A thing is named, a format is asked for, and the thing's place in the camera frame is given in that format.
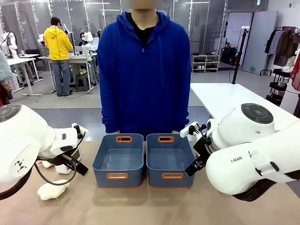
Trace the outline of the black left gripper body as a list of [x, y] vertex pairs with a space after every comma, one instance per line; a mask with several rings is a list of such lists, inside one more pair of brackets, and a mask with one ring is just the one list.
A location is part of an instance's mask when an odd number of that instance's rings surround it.
[[73, 154], [62, 154], [63, 165], [68, 169], [76, 169], [82, 156], [80, 152], [74, 152]]

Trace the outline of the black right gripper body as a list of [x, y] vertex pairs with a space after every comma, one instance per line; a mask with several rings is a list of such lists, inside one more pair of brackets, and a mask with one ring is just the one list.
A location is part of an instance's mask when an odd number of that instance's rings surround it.
[[209, 156], [211, 155], [211, 151], [209, 150], [209, 145], [211, 144], [211, 139], [209, 137], [201, 137], [196, 144], [193, 146], [194, 150], [201, 156], [206, 164]]

